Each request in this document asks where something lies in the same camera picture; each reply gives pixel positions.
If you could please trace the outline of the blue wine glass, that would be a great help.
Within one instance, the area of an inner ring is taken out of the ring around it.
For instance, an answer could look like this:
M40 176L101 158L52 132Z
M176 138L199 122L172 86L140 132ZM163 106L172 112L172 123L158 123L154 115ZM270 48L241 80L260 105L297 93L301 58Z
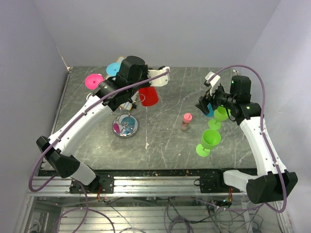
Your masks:
M206 115L207 117L214 117L214 110L210 103L207 105L207 108L208 108L208 113L203 112L203 114Z
M119 63L119 62L114 62L114 63L109 64L106 67L107 75L115 76L119 72L120 67L121 67L121 63Z

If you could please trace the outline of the green wine glass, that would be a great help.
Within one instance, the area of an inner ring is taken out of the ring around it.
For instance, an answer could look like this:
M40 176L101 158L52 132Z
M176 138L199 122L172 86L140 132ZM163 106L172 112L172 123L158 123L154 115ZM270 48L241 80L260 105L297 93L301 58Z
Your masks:
M219 106L214 111L214 118L208 122L208 126L211 129L219 130L222 127L222 122L226 121L230 116L230 110Z
M196 146L196 153L201 157L207 157L220 141L221 135L217 130L206 129L202 134L200 144Z

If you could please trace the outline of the green wine glass front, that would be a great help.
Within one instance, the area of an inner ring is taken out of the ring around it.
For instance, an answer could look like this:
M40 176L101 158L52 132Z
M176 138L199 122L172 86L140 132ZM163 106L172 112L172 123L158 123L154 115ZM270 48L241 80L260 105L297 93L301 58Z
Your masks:
M200 144L196 146L196 153L201 157L207 157L220 141L221 135L217 130L206 129L202 134Z

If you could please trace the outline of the red plastic wine glass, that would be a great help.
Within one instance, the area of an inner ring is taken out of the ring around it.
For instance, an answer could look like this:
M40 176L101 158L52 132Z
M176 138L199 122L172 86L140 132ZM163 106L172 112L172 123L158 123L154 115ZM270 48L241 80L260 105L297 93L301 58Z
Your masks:
M157 91L153 86L143 87L138 91L142 106L151 107L158 103Z

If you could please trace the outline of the chrome wine glass rack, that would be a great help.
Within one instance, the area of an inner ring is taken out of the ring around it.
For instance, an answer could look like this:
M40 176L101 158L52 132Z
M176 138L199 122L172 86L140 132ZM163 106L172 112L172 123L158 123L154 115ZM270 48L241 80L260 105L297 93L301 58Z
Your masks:
M104 103L98 103L92 109L86 108L84 110L84 116L82 120L85 120L85 126L91 128L96 124L104 121L108 121L108 125L111 126L111 130L115 136L119 138L133 137L139 130L139 122L134 117L129 109L132 109L133 104L129 102L122 104L121 107L117 107L116 110L112 110L111 107Z

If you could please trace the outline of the magenta plastic wine glass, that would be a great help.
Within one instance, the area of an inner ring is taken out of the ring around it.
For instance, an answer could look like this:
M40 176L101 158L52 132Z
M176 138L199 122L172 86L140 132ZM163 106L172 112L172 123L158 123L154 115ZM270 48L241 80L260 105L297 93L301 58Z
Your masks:
M95 90L104 81L101 74L90 74L85 79L85 86L90 90Z

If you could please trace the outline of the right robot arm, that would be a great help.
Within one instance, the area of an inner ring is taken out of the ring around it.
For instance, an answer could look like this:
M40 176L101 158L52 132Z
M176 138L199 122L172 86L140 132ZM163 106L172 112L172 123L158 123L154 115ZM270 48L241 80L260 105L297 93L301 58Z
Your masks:
M208 123L209 129L202 134L196 153L207 157L221 141L221 122L230 116L244 133L256 162L256 175L249 175L237 169L221 170L221 176L214 180L215 188L225 192L230 187L245 192L254 204L285 201L298 182L295 172L289 172L278 156L269 137L258 103L251 102L251 81L246 76L233 76L230 92L226 93L220 76L210 72L205 77L207 92L199 98L196 107L204 114L210 105L214 118Z

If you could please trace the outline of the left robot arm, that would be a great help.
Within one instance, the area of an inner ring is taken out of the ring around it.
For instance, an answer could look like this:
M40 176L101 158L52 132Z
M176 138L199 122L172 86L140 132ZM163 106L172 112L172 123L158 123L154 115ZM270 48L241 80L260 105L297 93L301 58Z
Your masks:
M99 121L116 111L120 105L132 102L140 82L146 80L148 66L136 56L122 60L115 76L104 80L95 88L83 107L57 132L41 136L37 145L45 159L61 178L73 178L83 189L93 193L99 188L98 174L73 156L79 141Z

